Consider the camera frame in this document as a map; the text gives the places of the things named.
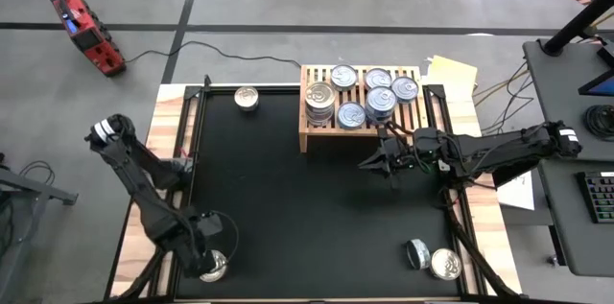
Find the desk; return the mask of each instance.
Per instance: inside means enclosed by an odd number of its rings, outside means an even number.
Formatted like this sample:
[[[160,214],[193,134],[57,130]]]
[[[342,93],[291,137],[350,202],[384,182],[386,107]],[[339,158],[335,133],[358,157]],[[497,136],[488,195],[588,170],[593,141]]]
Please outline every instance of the desk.
[[[175,146],[177,126],[185,84],[166,84],[160,86],[153,120],[147,139],[147,147],[160,157],[171,157]],[[455,132],[480,133],[480,126],[476,116],[471,97],[455,98],[448,101],[449,114]],[[190,115],[194,116],[195,109],[190,108]],[[191,141],[190,132],[193,119],[188,120],[184,147]],[[492,185],[490,175],[482,176],[479,181]],[[494,191],[474,186],[467,189],[469,207],[478,241],[478,248],[503,278],[503,280],[517,292],[521,292],[520,282],[516,273],[508,235],[501,215],[501,209]],[[149,261],[154,252],[154,246],[145,236],[139,221],[138,208],[132,205],[126,221],[123,238],[118,245],[118,258],[116,267],[109,279],[107,295],[116,295],[127,289],[132,280]],[[473,270],[465,253],[461,254],[467,275],[468,290],[476,292],[476,282],[472,278]],[[167,255],[160,276],[157,293],[165,294],[168,289],[169,260]]]
[[[573,274],[614,276],[610,249],[598,247],[614,243],[614,226],[591,221],[574,178],[579,172],[614,169],[614,144],[596,138],[581,121],[586,108],[611,105],[614,99],[578,93],[579,87],[608,67],[597,56],[599,45],[595,44],[568,44],[559,57],[547,56],[534,41],[526,42],[523,49],[544,118],[572,127],[583,146],[576,161],[547,160],[538,166],[562,256]]]

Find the wooden crate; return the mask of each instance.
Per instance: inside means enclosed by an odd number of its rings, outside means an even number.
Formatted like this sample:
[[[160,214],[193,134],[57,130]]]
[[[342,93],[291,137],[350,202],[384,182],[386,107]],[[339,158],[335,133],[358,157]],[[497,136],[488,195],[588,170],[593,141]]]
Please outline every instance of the wooden crate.
[[[335,65],[303,65],[300,69],[300,108],[298,117],[298,138],[300,141],[300,151],[307,152],[307,138],[309,136],[377,136],[375,126],[365,123],[362,128],[356,130],[341,129],[337,125],[337,112],[339,106],[344,102],[356,102],[365,106],[366,85],[365,74],[372,68],[382,68],[388,70],[392,79],[397,76],[408,76],[418,84],[418,97],[410,105],[397,105],[392,114],[392,120],[403,126],[405,129],[414,130],[428,126],[426,118],[426,107],[422,85],[420,83],[420,70],[416,66],[376,66],[376,65],[353,65],[358,71],[358,82],[355,89],[348,92],[338,92],[335,99],[335,114],[324,127],[312,126],[307,121],[305,113],[305,91],[312,82],[330,83],[330,73]]]

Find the red power tool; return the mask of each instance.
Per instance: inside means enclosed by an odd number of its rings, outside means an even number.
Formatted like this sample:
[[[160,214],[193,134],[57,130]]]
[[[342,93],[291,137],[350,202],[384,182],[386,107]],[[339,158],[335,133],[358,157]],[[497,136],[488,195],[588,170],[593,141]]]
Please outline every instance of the red power tool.
[[[126,70],[124,57],[105,24],[83,0],[50,0],[77,48],[108,77]]]

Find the concrete floor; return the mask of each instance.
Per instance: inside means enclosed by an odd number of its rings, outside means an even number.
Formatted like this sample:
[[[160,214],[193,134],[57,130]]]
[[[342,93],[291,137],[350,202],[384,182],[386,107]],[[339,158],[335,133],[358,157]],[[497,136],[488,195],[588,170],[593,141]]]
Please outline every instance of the concrete floor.
[[[177,23],[184,0],[87,0],[106,23]],[[57,22],[47,0],[0,0],[1,22]],[[354,25],[475,28],[558,28],[582,6],[574,0],[195,0],[190,24]],[[115,32],[131,58],[147,49],[168,51],[174,33]],[[535,37],[470,35],[197,34],[196,39],[230,54],[270,55],[301,63],[420,65],[441,55],[479,68],[487,87],[507,79],[522,63],[521,45]],[[44,159],[56,184],[79,192],[77,205],[50,204],[26,269],[20,298],[44,303],[100,299],[119,238],[128,196],[112,170],[89,151],[89,127],[121,112],[143,139],[154,109],[166,59],[146,56],[110,80],[100,75],[59,31],[0,31],[0,151],[19,169]],[[181,51],[173,82],[297,82],[285,63],[245,62],[217,56],[199,46]],[[478,107],[490,125],[507,103],[507,93]],[[534,91],[527,90],[534,96]],[[514,116],[506,129],[542,120],[537,102]],[[612,279],[579,278],[550,269],[549,238],[527,227],[509,230],[521,283],[531,296],[607,302]]]

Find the tin can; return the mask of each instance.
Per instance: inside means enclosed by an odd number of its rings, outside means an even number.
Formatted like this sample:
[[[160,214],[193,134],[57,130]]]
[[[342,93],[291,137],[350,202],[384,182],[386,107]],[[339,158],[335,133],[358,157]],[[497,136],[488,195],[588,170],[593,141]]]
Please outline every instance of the tin can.
[[[326,82],[314,82],[305,90],[305,114],[315,127],[325,126],[335,113],[333,86]]]
[[[374,124],[383,124],[390,119],[395,106],[396,96],[390,88],[375,87],[366,94],[366,117]]]
[[[349,65],[338,65],[331,71],[330,82],[338,91],[348,91],[356,86],[358,73]]]
[[[204,282],[216,282],[224,277],[228,268],[226,257],[218,250],[210,250],[215,261],[215,267],[209,272],[201,275]]]
[[[424,242],[412,239],[405,243],[407,258],[414,269],[426,269],[431,265],[431,253]]]
[[[337,111],[337,123],[342,129],[359,129],[365,119],[365,109],[358,103],[345,102]]]
[[[441,248],[431,257],[431,272],[433,275],[442,280],[454,280],[461,275],[462,263],[461,258],[456,252]]]
[[[375,87],[390,87],[392,84],[392,76],[384,69],[374,68],[366,72],[365,83],[368,89],[373,89]]]
[[[234,102],[243,111],[253,111],[258,107],[258,91],[254,87],[241,87],[234,92]]]
[[[398,77],[392,82],[392,91],[399,104],[409,104],[418,96],[418,84],[409,77]]]

